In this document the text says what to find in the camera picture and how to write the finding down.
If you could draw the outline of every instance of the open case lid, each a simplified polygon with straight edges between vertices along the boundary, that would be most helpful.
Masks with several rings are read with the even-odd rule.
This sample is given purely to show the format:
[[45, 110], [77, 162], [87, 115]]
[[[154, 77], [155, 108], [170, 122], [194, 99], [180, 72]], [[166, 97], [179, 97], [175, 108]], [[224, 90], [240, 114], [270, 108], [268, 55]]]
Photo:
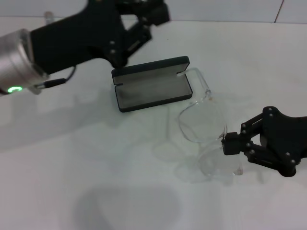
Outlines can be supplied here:
[[129, 112], [191, 98], [193, 91], [187, 77], [177, 76], [188, 65], [188, 57], [176, 57], [114, 69], [119, 110]]

